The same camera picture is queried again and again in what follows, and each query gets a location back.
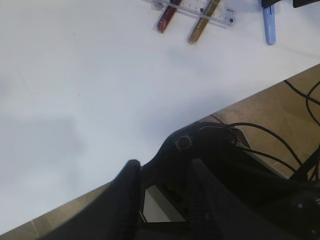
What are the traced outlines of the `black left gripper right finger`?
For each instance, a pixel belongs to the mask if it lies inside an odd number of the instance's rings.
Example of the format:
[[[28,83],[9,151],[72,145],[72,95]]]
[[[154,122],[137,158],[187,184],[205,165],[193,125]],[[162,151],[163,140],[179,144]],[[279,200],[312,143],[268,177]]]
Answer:
[[[255,158],[190,161],[189,214],[201,240],[317,240],[320,184],[279,176]]]

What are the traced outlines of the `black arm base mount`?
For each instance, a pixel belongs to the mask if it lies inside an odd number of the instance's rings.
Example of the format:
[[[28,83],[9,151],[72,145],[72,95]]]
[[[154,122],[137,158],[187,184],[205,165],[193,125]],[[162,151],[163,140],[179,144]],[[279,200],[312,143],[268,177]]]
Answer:
[[[138,240],[201,240],[192,228],[189,204],[188,173],[192,159],[206,164],[221,160],[251,157],[275,169],[260,159],[261,152],[245,147],[233,128],[214,122],[189,125],[171,134],[154,158],[141,169],[141,188],[159,187],[169,202],[183,217],[183,221],[142,223]],[[320,152],[316,150],[292,176],[285,179],[320,183]]]

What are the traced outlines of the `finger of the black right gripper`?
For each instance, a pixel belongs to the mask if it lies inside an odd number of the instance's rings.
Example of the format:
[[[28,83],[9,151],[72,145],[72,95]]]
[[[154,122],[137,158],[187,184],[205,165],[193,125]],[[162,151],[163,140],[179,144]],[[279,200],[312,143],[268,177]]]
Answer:
[[[313,4],[313,3],[317,3],[319,1],[320,0],[293,0],[292,1],[292,5],[293,5],[294,8],[299,8],[299,7],[310,5],[310,4]]]
[[[261,7],[262,8],[269,8],[279,1],[281,1],[281,0],[261,0]]]

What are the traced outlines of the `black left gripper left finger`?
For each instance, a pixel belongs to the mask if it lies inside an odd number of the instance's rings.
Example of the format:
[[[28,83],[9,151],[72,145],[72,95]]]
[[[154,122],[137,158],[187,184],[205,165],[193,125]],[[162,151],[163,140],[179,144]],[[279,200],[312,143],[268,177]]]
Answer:
[[[140,206],[141,165],[129,160],[85,209],[42,240],[133,240]]]

